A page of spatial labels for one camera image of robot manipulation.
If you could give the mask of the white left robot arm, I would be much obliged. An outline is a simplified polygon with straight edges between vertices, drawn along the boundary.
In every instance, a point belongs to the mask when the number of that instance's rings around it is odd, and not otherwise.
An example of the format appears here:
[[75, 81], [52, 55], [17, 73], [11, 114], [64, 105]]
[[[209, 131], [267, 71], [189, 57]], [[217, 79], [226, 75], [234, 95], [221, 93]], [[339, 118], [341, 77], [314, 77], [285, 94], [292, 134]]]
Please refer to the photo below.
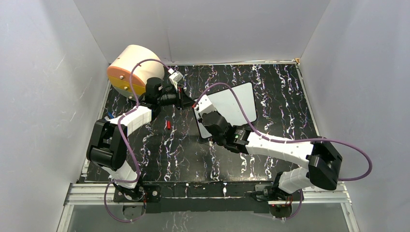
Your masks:
[[116, 118], [95, 122], [86, 152], [90, 162], [108, 172], [114, 187], [131, 201], [139, 201], [145, 194], [138, 184], [139, 165], [133, 169], [127, 162], [127, 153], [132, 151], [128, 137], [140, 127], [153, 121], [161, 107], [173, 105], [184, 109], [194, 104], [184, 91], [182, 75], [174, 73], [166, 85], [160, 78], [147, 80], [146, 91], [137, 99], [137, 105]]

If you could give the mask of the white board black frame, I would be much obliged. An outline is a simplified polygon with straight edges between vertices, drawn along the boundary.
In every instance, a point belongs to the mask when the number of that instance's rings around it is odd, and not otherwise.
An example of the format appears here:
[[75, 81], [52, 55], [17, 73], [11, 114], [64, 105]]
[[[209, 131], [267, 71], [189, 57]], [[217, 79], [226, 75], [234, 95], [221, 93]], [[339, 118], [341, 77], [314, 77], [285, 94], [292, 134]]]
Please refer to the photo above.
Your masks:
[[[258, 118], [256, 109], [256, 97], [253, 84], [246, 82], [232, 87], [236, 96], [229, 89], [217, 91], [206, 95], [210, 98], [217, 111], [225, 117], [232, 126], [240, 126], [255, 122]], [[211, 134], [204, 128], [200, 120], [196, 120], [200, 137], [207, 139]]]

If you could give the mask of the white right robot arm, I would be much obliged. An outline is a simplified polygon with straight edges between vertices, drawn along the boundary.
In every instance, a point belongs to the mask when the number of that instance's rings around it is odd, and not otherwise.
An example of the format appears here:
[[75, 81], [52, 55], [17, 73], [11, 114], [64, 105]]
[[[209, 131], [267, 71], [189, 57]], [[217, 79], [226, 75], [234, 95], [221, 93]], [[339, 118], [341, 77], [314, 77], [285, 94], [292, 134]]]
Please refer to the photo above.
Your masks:
[[249, 126], [233, 126], [217, 111], [204, 113], [199, 122], [211, 134], [213, 142], [230, 152], [265, 155], [298, 165], [287, 172], [279, 172], [270, 190], [262, 193], [285, 200], [306, 187], [324, 190], [337, 188], [342, 156], [330, 142], [295, 143], [285, 140], [272, 142], [272, 136], [258, 135]]

